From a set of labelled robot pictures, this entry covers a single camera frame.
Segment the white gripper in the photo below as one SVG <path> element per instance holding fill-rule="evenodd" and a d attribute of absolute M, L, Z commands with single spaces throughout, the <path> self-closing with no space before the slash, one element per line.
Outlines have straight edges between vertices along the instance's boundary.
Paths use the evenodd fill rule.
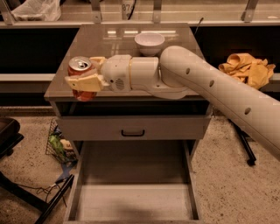
<path fill-rule="evenodd" d="M 116 92 L 130 91 L 130 55 L 114 55 L 106 60 L 105 57 L 89 58 L 94 69 L 101 68 L 97 73 L 84 76 L 67 76 L 66 83 L 73 90 L 86 92 L 100 92 L 110 85 Z"/>

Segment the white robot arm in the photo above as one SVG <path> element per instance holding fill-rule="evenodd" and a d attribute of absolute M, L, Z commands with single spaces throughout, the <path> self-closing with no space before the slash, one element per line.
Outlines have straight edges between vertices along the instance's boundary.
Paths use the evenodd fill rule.
<path fill-rule="evenodd" d="M 191 89 L 280 159 L 280 101 L 224 74 L 184 47 L 169 46 L 159 57 L 73 57 L 65 81 L 78 92 L 143 90 L 170 100 L 185 97 Z"/>

